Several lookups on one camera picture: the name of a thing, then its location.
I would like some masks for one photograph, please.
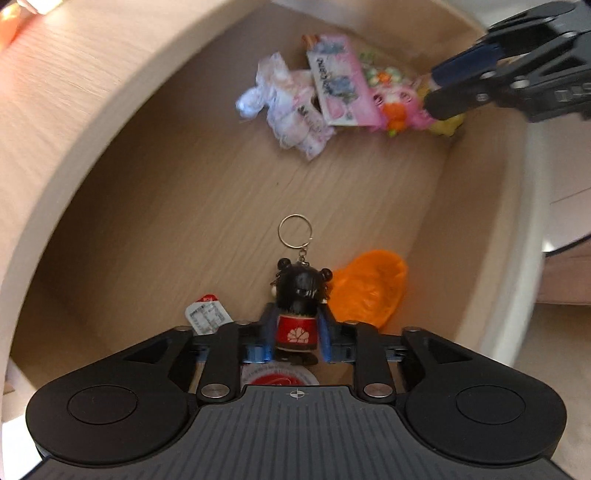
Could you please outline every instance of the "crosshair marking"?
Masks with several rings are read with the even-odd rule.
[[[295,398],[296,400],[299,400],[301,398],[304,398],[304,395],[310,395],[310,394],[304,393],[304,392],[302,392],[302,390],[294,390],[293,392],[289,392],[288,395],[291,398]]]

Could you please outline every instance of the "pink snack package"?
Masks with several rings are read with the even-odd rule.
[[[346,35],[305,35],[308,62],[328,125],[373,127],[382,115]]]

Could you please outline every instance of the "bear keychain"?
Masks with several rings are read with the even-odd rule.
[[[308,225],[310,237],[305,243],[292,245],[283,238],[281,228],[290,218],[300,218]],[[281,221],[277,228],[279,240],[286,247],[299,250],[299,256],[295,263],[289,258],[280,259],[277,262],[279,272],[271,283],[275,303],[280,311],[275,335],[275,357],[280,361],[304,365],[317,363],[311,351],[316,350],[318,345],[318,305],[326,302],[326,283],[332,278],[328,268],[318,271],[306,260],[312,233],[312,224],[303,215],[288,215]]]

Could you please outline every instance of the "crumpled plastic wrapper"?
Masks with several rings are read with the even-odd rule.
[[[267,106],[267,122],[281,148],[296,147],[312,160],[335,134],[312,104],[315,95],[310,71],[291,72],[281,54],[274,53],[259,62],[256,86],[242,94],[236,109],[253,119]]]

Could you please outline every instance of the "white label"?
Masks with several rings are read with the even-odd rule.
[[[233,321],[218,299],[192,303],[185,310],[185,317],[198,335],[216,333],[222,325]]]

